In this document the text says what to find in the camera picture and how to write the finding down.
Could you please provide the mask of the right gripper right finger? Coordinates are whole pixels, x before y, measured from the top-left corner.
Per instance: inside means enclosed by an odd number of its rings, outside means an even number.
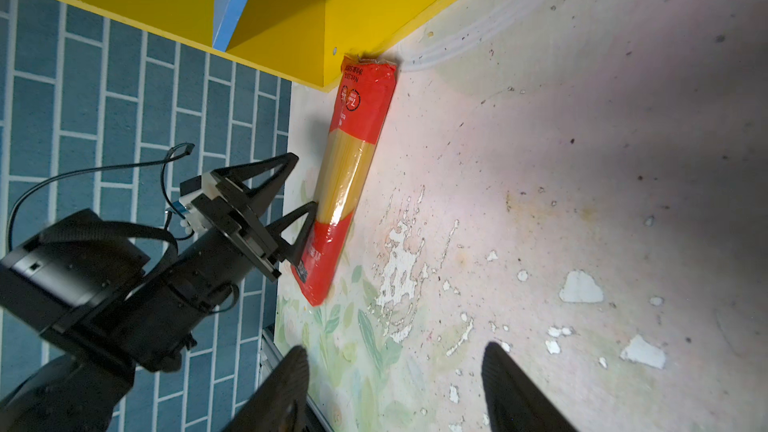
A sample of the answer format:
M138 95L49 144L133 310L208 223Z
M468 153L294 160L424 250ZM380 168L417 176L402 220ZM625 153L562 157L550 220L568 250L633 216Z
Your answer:
M498 343L485 347L481 378L493 432L576 430Z

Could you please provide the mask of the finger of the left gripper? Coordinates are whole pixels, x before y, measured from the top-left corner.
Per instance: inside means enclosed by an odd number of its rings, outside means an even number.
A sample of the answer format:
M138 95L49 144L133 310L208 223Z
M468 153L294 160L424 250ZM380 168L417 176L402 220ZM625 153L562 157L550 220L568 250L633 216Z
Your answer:
M300 266L317 211L318 203L310 201L267 226L267 232L276 243L273 255L278 261Z
M298 161L296 154L287 152L263 161L214 169L212 175L239 187L251 204L270 204Z

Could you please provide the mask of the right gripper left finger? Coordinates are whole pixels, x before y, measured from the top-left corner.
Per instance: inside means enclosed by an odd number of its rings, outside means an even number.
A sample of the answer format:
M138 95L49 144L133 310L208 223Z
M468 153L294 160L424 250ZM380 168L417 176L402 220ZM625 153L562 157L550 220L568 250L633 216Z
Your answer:
M303 431L310 367L307 351L293 347L224 428L226 432Z

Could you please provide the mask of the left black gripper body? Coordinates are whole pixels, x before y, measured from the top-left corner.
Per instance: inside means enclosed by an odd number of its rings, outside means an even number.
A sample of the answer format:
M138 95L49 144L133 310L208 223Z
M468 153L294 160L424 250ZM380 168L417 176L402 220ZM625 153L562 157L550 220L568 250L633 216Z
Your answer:
M217 179L219 196L213 200L199 197L193 204L208 219L205 230L217 231L227 238L253 266L271 282L280 277L279 261L273 253L275 241L270 237L261 216L267 204L251 204L243 191L226 179Z

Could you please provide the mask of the red spaghetti bag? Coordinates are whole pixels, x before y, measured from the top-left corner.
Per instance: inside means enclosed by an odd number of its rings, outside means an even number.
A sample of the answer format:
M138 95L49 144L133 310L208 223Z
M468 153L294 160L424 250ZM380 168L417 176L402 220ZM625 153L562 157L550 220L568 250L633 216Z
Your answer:
M330 291L396 88L398 67L385 60L347 56L334 100L327 145L314 199L316 217L292 268L313 306Z

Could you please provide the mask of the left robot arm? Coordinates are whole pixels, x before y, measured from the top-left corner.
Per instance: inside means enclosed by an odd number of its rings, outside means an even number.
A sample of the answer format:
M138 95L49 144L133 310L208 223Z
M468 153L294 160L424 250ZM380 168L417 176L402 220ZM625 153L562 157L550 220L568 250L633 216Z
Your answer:
M318 205L264 224L295 168L285 153L184 181L171 209L194 234L78 211L11 248L1 304L62 354L1 403L5 431L104 431L138 369L179 370L193 330L234 307L252 271L270 280L299 265Z

